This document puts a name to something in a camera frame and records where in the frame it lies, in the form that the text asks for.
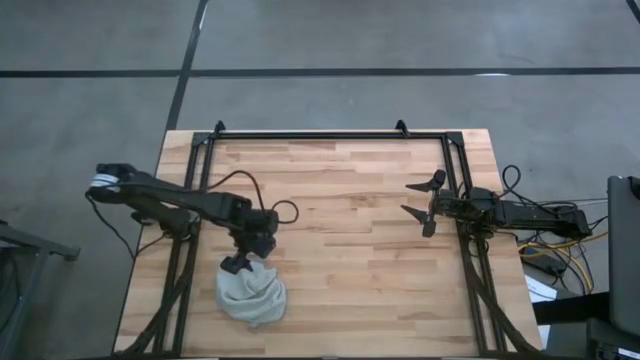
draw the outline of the crumpled cloth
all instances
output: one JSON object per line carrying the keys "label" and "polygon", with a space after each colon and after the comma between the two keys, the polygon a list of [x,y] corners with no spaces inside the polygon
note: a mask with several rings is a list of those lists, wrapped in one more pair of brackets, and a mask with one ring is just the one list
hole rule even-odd
{"label": "crumpled cloth", "polygon": [[280,320],[287,304],[287,292],[277,277],[276,269],[251,261],[253,271],[241,269],[231,274],[218,268],[216,300],[234,319],[246,321],[251,327]]}

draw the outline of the white label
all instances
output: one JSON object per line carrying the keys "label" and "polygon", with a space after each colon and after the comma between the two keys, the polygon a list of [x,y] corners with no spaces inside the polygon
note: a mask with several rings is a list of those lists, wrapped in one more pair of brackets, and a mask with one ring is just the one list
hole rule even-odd
{"label": "white label", "polygon": [[625,350],[623,348],[618,348],[618,354],[640,360],[640,354],[634,353],[633,351]]}

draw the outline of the black stand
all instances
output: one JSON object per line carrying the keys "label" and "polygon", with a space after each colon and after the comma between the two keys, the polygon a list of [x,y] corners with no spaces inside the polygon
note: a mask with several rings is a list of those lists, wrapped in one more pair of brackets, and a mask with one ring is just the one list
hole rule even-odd
{"label": "black stand", "polygon": [[8,251],[15,251],[18,248],[30,250],[34,257],[35,263],[29,274],[29,280],[22,290],[22,294],[17,299],[17,305],[11,316],[3,335],[4,339],[0,345],[0,359],[15,359],[14,352],[24,325],[24,320],[31,305],[31,301],[35,294],[40,276],[44,270],[47,258],[51,254],[60,255],[66,261],[75,261],[78,258],[80,248],[69,247],[58,244],[56,242],[42,239],[40,237],[24,233],[16,230],[6,222],[0,220],[0,241],[15,245],[15,247],[5,248]]}

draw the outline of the yellow cable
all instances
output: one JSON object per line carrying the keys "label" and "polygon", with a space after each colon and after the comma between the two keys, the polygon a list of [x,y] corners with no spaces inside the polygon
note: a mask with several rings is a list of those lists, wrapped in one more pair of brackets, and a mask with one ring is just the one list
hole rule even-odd
{"label": "yellow cable", "polygon": [[584,280],[587,283],[587,288],[589,289],[588,293],[591,294],[591,292],[593,292],[593,284],[591,283],[591,279],[589,279],[589,276],[587,276],[587,272],[584,271],[584,268],[582,267],[582,264],[580,264],[580,262],[578,262],[578,260],[576,260],[573,256],[569,255],[569,253],[567,253],[566,251],[564,251],[562,249],[557,249],[557,251],[560,251],[562,254],[564,254],[564,256],[568,257],[569,260],[573,261],[573,263],[576,264],[576,266],[578,267],[578,269],[582,273],[582,277],[584,278]]}
{"label": "yellow cable", "polygon": [[546,254],[550,253],[552,250],[555,250],[555,249],[564,249],[564,248],[572,247],[572,246],[575,246],[575,245],[578,245],[578,244],[581,244],[581,243],[586,243],[586,242],[589,242],[589,241],[598,240],[598,239],[602,238],[603,236],[606,236],[607,234],[609,234],[609,232],[605,231],[605,232],[603,232],[601,234],[592,236],[590,238],[586,238],[586,239],[581,240],[581,241],[570,241],[570,242],[567,242],[567,243],[564,243],[564,244],[559,244],[559,245],[553,245],[553,244],[546,245],[546,244],[538,244],[538,243],[528,243],[528,244],[524,244],[524,245],[521,245],[520,247],[518,247],[518,252],[520,252],[522,249],[527,248],[527,247],[536,247],[536,248],[546,248],[547,249],[546,251],[541,251],[541,252],[539,252],[537,254],[520,255],[523,258],[534,258],[534,257],[546,255]]}
{"label": "yellow cable", "polygon": [[564,244],[560,244],[560,245],[543,245],[543,244],[537,244],[537,243],[524,244],[524,245],[521,245],[520,247],[518,247],[518,252],[520,252],[522,249],[527,248],[527,247],[537,247],[537,248],[538,247],[546,247],[547,248],[546,250],[540,251],[537,254],[520,255],[523,258],[533,258],[533,257],[537,257],[537,256],[546,255],[546,254],[550,253],[551,251],[559,251],[564,256],[566,256],[569,259],[569,261],[571,261],[574,264],[576,264],[576,266],[578,267],[578,270],[580,270],[580,273],[582,273],[582,278],[584,278],[585,282],[587,283],[588,293],[591,294],[593,292],[593,284],[591,283],[591,279],[587,275],[587,272],[584,270],[584,267],[582,267],[582,264],[580,264],[580,262],[578,262],[573,256],[569,255],[568,252],[563,250],[563,248],[571,247],[571,246],[574,246],[574,245],[577,245],[577,244],[580,244],[580,243],[584,243],[584,242],[598,240],[598,239],[602,238],[603,236],[607,235],[608,233],[609,233],[608,231],[605,231],[602,234],[598,234],[598,235],[592,236],[590,238],[586,238],[586,239],[584,239],[582,241],[570,241],[568,243],[564,243]]}

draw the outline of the black floor stripe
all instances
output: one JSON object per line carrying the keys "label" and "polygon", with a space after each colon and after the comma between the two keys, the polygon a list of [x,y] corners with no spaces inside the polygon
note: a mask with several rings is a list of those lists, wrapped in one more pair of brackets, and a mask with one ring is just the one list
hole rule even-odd
{"label": "black floor stripe", "polygon": [[207,9],[207,2],[208,0],[200,0],[198,3],[196,17],[193,20],[193,27],[191,28],[191,36],[189,37],[189,44],[187,45],[187,51],[184,54],[184,61],[182,62],[180,77],[178,78],[178,85],[176,86],[176,92],[173,94],[173,100],[171,101],[171,109],[169,110],[169,117],[167,118],[165,131],[175,130],[178,125],[180,109],[182,108],[184,93],[187,90],[189,72],[191,70],[191,65],[193,64],[193,58],[195,57],[196,48],[198,47],[198,39],[200,38],[200,30],[204,20],[204,13]]}
{"label": "black floor stripe", "polygon": [[179,70],[5,70],[0,78],[167,78]]}
{"label": "black floor stripe", "polygon": [[636,3],[635,0],[627,0],[627,5],[629,6],[629,9],[631,9],[633,16],[636,17],[638,23],[640,23],[640,9],[638,9],[638,3]]}
{"label": "black floor stripe", "polygon": [[558,67],[558,68],[335,68],[335,69],[229,69],[192,70],[196,78],[291,78],[367,76],[560,76],[560,75],[640,75],[640,67]]}

